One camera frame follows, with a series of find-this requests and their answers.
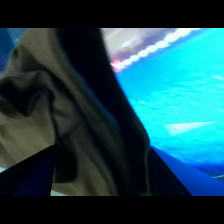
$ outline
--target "white triangle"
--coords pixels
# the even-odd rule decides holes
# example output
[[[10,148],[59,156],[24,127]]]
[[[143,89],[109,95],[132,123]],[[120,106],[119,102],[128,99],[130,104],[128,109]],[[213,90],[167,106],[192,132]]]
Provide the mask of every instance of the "white triangle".
[[[166,128],[171,135],[178,135],[184,132],[190,131],[195,128],[199,128],[208,124],[213,124],[215,122],[191,122],[191,123],[181,123],[181,124],[168,124]]]

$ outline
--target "pool water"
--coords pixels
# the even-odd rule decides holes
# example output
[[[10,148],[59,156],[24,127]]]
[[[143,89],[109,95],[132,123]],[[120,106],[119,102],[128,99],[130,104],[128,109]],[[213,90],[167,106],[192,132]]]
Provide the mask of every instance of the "pool water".
[[[151,144],[211,176],[224,174],[223,40],[205,29],[117,76]]]

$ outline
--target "blue water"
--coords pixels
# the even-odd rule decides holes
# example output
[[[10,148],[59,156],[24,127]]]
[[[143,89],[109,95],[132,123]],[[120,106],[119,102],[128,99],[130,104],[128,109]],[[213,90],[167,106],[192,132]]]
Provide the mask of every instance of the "blue water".
[[[210,175],[224,174],[223,28],[199,31],[118,80],[153,146]]]

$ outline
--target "brown cloth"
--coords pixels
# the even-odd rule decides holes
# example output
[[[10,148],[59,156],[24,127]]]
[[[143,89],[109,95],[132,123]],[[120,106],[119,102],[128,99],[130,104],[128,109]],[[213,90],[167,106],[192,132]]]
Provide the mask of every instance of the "brown cloth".
[[[120,89],[108,58],[105,79],[110,77],[119,98],[125,101],[121,107],[126,107],[128,119],[123,116],[118,121],[99,100],[66,52],[66,41],[62,42],[66,32],[59,28],[28,29],[11,52],[0,80],[0,166],[9,168],[50,145],[61,144],[54,191],[84,196],[150,194],[150,143],[144,127]],[[74,42],[77,32],[68,32]],[[71,49],[77,55],[74,46]],[[131,134],[125,130],[129,123],[129,129],[134,130]]]

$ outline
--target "swimming pool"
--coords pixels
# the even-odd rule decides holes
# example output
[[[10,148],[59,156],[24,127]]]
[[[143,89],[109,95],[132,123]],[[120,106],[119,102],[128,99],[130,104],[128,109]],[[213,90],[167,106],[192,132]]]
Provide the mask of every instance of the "swimming pool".
[[[224,174],[223,39],[205,29],[117,75],[151,144],[211,176]]]

